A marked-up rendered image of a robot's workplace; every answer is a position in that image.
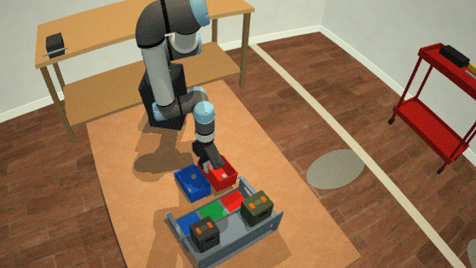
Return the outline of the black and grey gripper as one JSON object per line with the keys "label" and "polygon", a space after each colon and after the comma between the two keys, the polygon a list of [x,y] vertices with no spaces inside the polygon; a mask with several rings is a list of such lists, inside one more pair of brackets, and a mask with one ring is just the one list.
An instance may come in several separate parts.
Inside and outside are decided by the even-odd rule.
{"label": "black and grey gripper", "polygon": [[[196,142],[196,141],[197,141],[197,142]],[[201,147],[201,145],[210,145],[211,143],[213,143],[213,141],[214,141],[214,139],[213,139],[212,141],[208,142],[208,143],[202,143],[202,142],[200,142],[200,141],[198,141],[198,140],[196,139],[194,142],[192,142],[193,152],[196,154],[197,157],[199,157],[199,156],[201,157],[201,158],[199,158],[198,163],[199,163],[200,167],[201,167],[206,173],[209,172],[209,171],[208,171],[208,167],[207,167],[208,164],[209,164],[209,169],[210,169],[210,170],[212,170],[213,167],[212,167],[210,161],[208,160],[208,158],[207,158],[207,156],[206,156],[206,154],[205,154],[203,148]],[[197,151],[198,153],[197,153],[196,151]]]}

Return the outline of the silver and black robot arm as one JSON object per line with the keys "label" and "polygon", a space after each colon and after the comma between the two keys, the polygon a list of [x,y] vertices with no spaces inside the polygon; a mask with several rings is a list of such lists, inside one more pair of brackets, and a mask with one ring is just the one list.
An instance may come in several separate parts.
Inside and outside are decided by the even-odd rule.
{"label": "silver and black robot arm", "polygon": [[[136,24],[136,44],[145,61],[145,79],[154,93],[155,119],[160,121],[192,113],[195,136],[202,143],[215,137],[214,106],[199,86],[190,89],[187,95],[174,97],[171,82],[176,71],[171,61],[200,54],[202,42],[198,31],[209,24],[206,0],[154,1],[142,11]],[[165,37],[173,32],[173,36]],[[214,170],[225,166],[214,143],[201,147]]]}

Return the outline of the red bin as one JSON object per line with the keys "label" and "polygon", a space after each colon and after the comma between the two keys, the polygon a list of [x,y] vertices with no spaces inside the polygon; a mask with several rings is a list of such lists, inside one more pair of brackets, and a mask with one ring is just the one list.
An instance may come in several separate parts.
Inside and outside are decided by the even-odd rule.
{"label": "red bin", "polygon": [[[201,169],[203,174],[206,176],[207,180],[210,182],[212,187],[218,192],[222,189],[226,189],[231,185],[236,183],[238,172],[234,169],[234,167],[225,159],[223,155],[221,155],[223,161],[225,162],[225,166],[222,166],[220,169],[216,171],[212,168],[212,170],[208,167],[208,173],[206,173],[199,165],[198,167]],[[227,178],[222,179],[222,174],[225,173]],[[215,177],[216,176],[216,177]],[[222,179],[222,180],[221,180]],[[219,181],[220,180],[220,181]]]}

